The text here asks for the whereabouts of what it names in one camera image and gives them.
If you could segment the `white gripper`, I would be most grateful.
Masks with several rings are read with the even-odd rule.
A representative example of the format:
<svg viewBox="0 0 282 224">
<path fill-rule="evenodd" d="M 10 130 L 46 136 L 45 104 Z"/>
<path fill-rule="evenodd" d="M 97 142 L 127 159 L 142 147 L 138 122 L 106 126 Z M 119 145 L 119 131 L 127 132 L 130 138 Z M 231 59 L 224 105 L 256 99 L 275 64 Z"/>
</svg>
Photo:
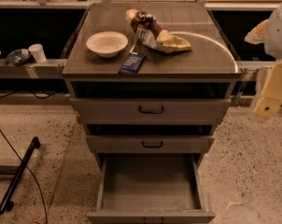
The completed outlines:
<svg viewBox="0 0 282 224">
<path fill-rule="evenodd" d="M 257 122 L 271 119 L 282 105 L 282 60 L 267 70 L 261 94 L 253 97 L 250 118 Z"/>
</svg>

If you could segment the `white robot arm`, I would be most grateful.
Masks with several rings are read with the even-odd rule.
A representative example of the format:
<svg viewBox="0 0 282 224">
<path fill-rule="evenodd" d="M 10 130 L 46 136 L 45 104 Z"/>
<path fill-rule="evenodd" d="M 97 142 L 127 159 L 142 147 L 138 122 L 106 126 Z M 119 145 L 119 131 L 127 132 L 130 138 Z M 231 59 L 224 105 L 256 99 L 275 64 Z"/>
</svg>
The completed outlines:
<svg viewBox="0 0 282 224">
<path fill-rule="evenodd" d="M 245 41 L 253 45 L 263 43 L 265 53 L 275 58 L 275 64 L 267 70 L 261 91 L 251 106 L 254 119 L 267 120 L 282 106 L 282 2 L 267 20 L 245 36 Z"/>
</svg>

